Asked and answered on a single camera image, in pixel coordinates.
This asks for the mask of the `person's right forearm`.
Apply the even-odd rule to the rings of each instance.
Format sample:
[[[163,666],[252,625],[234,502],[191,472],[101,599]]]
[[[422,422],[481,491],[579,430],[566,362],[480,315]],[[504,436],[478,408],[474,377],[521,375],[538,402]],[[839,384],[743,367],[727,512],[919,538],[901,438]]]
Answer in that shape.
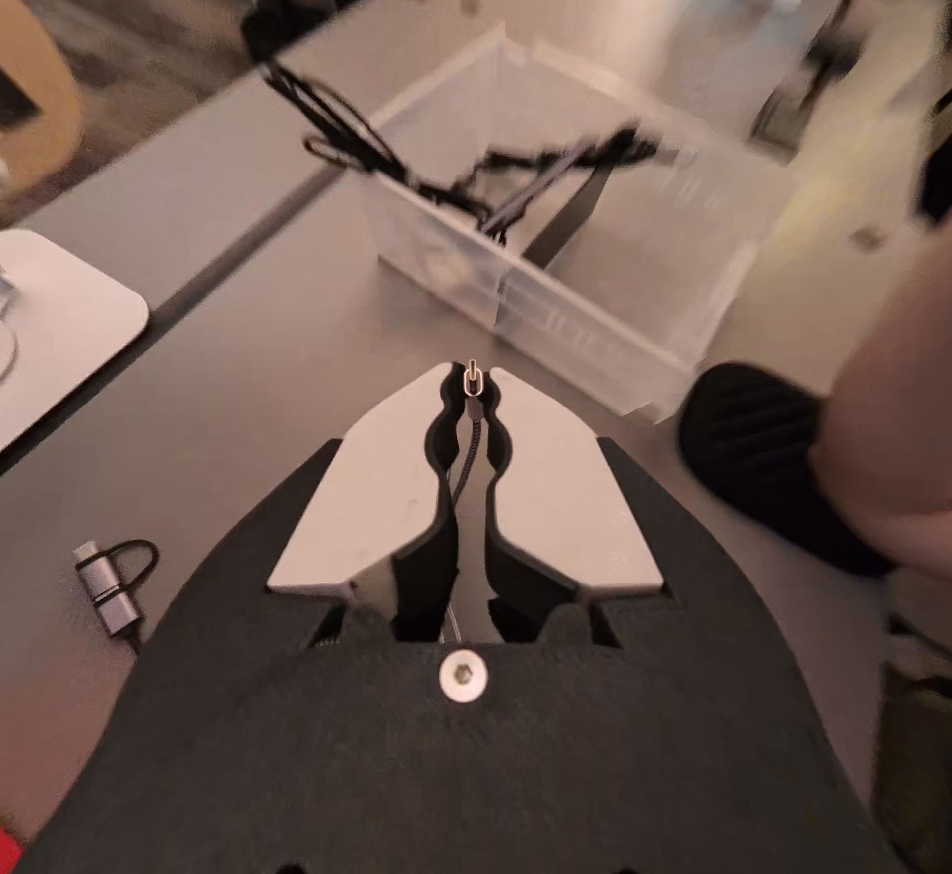
[[[827,396],[811,466],[851,530],[950,579],[950,224],[887,302]]]

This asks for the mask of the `white stand base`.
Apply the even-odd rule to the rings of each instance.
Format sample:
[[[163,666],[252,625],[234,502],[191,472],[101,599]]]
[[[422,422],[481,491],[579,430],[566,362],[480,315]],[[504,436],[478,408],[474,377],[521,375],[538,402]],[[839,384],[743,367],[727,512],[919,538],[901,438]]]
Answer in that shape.
[[[147,328],[135,291],[47,238],[1,233],[1,450]]]

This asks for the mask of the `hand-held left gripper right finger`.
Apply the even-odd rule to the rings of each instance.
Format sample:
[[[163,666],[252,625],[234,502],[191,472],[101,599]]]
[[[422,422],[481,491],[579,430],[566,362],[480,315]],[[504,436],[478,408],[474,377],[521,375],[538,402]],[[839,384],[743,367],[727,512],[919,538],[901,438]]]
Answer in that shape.
[[[659,592],[661,571],[595,431],[505,368],[491,380],[503,437],[493,490],[502,544],[580,595]]]

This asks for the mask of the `grey usb-c hub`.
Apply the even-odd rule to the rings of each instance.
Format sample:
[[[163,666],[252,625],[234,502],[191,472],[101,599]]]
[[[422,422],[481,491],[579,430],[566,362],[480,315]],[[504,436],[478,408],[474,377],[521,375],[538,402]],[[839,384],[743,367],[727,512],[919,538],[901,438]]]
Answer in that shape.
[[[79,582],[103,630],[111,639],[131,640],[142,612],[118,569],[117,556],[89,541],[74,551],[74,558]]]

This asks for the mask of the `person's olive clothing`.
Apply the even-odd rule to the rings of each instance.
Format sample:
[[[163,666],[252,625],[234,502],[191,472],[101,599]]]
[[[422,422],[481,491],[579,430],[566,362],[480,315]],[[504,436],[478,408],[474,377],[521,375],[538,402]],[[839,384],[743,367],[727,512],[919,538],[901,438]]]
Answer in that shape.
[[[893,607],[887,636],[872,814],[909,871],[949,873],[950,636]]]

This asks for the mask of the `clear plastic bin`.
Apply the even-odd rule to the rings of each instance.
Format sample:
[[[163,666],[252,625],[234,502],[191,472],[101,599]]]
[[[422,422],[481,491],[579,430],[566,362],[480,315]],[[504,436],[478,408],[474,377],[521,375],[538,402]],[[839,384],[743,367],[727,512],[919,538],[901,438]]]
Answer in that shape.
[[[419,179],[461,182],[491,151],[530,157],[634,128],[660,157],[566,171],[506,227],[385,175],[356,175],[379,258],[620,416],[673,414],[793,178],[596,64],[498,26],[375,110]]]

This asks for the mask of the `wooden sign board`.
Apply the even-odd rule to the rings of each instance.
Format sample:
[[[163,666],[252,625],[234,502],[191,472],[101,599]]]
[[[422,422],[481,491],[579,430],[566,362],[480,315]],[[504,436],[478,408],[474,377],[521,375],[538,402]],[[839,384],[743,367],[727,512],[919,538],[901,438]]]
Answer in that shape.
[[[62,171],[84,119],[78,85],[53,37],[23,0],[1,0],[3,201]]]

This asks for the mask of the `black ribbed pad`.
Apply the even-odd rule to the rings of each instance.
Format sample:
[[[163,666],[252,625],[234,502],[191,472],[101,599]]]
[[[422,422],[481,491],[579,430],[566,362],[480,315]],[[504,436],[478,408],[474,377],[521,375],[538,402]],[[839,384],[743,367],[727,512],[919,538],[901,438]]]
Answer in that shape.
[[[810,469],[824,402],[750,365],[708,368],[677,426],[685,467],[744,517],[837,570],[883,579],[897,570],[832,509]]]

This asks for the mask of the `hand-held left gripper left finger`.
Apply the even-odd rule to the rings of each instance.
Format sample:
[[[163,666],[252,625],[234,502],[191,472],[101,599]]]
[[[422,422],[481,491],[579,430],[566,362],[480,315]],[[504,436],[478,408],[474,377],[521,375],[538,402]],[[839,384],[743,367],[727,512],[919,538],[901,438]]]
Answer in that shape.
[[[393,559],[437,526],[458,454],[453,387],[438,364],[345,433],[268,577],[293,595],[397,595]]]

